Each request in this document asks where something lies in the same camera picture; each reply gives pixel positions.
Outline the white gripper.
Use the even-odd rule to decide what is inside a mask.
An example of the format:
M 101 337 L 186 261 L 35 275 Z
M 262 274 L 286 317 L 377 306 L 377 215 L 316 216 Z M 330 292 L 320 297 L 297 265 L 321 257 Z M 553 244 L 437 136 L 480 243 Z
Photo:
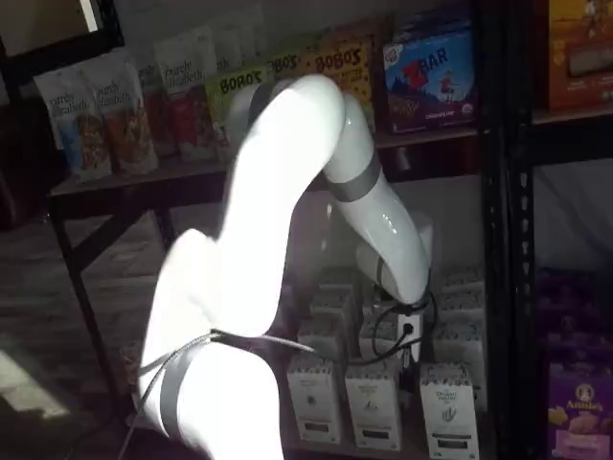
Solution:
M 400 314 L 397 318 L 397 336 L 402 339 L 400 344 L 410 344 L 401 352 L 402 368 L 408 370 L 420 360 L 422 313 Z

